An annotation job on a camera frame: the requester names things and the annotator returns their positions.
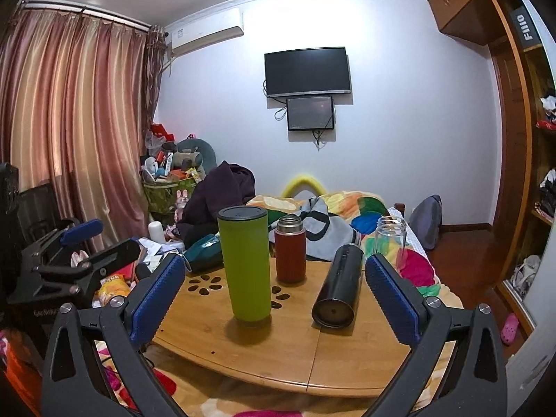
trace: gray cloth with black stripe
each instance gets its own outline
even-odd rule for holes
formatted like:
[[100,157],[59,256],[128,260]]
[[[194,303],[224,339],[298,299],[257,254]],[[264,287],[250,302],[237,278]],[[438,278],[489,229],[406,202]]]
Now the gray cloth with black stripe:
[[[348,243],[360,245],[361,234],[337,214],[329,213],[324,199],[313,197],[293,214],[303,220],[308,260],[331,262],[340,246]],[[274,231],[278,221],[270,225],[269,240],[274,243]]]

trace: green basket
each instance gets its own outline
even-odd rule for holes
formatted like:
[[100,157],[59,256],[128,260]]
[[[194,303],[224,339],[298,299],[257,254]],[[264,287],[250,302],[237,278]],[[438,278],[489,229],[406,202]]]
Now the green basket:
[[195,180],[186,178],[179,182],[149,184],[143,182],[143,191],[148,201],[149,212],[173,214],[176,206],[176,192],[187,190],[187,196],[191,197],[195,189]]

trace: green tumbler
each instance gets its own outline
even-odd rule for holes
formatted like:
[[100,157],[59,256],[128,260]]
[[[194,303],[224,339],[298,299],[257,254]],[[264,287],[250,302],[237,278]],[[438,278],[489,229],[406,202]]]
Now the green tumbler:
[[269,218],[264,208],[237,206],[218,213],[220,244],[234,316],[256,323],[270,315]]

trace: wooden floor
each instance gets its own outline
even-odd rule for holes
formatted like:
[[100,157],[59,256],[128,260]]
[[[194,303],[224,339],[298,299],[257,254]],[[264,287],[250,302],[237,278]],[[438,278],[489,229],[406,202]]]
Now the wooden floor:
[[[489,231],[444,233],[427,255],[442,283],[460,297],[466,309],[485,302],[492,308],[499,329],[504,326],[511,311],[494,289],[502,253]],[[518,331],[514,343],[504,348],[504,357],[516,353],[524,340],[524,334]]]

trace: television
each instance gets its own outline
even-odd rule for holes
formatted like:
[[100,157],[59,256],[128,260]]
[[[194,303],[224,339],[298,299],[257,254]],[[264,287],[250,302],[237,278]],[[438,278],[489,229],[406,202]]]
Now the television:
[[350,93],[347,63],[345,47],[266,53],[266,96]]
[[288,130],[334,129],[331,96],[290,97],[286,99]]

